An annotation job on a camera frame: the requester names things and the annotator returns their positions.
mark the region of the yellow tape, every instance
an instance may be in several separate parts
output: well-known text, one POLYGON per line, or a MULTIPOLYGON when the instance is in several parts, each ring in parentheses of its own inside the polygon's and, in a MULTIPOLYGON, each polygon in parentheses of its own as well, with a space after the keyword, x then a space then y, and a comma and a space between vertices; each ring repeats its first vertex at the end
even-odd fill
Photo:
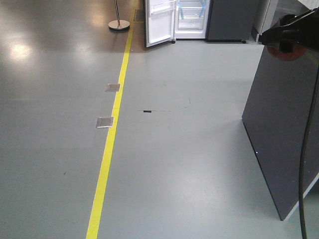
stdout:
POLYGON ((307 52, 306 55, 316 66, 319 65, 319 61, 315 58, 314 55, 312 55, 310 52, 307 52))
POLYGON ((130 30, 129 30, 128 39, 125 46, 124 57, 123 57, 120 76, 119 76, 119 84, 121 84, 121 87, 120 87, 120 91, 117 92, 115 95, 115 100, 114 100, 114 105, 112 110, 112 117, 114 117, 113 127, 109 129, 108 135, 106 137, 104 154, 102 158, 102 164, 101 164, 100 174, 98 178, 98 183, 97 183, 97 187, 95 191, 86 239, 97 239, 98 237, 105 192, 107 188, 107 181, 108 181, 109 172, 110 172, 116 130, 117 130, 118 119, 120 114, 120 107, 121 107, 121 101, 122 101, 122 95, 123 95, 123 87, 125 82, 126 70, 129 63, 129 57, 130 57, 130 51, 131 51, 131 45, 132 45, 132 39, 133 39, 133 31, 134 31, 133 20, 134 20, 135 6, 136 4, 134 4, 134 7, 131 13, 130 30))

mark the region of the refrigerator shelf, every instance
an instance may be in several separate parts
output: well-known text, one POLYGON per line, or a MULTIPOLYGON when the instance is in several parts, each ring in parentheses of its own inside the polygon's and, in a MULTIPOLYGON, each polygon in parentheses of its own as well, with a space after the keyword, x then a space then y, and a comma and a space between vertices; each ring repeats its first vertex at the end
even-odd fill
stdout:
POLYGON ((167 11, 173 11, 175 8, 176 0, 166 1, 159 4, 151 4, 151 15, 160 14, 167 11))
POLYGON ((179 1, 177 29, 203 29, 204 12, 205 4, 202 1, 179 1))
POLYGON ((162 37, 159 37, 159 38, 155 38, 155 39, 150 39, 150 44, 153 44, 155 42, 162 42, 166 39, 170 39, 171 38, 171 35, 166 35, 166 36, 162 36, 162 37))

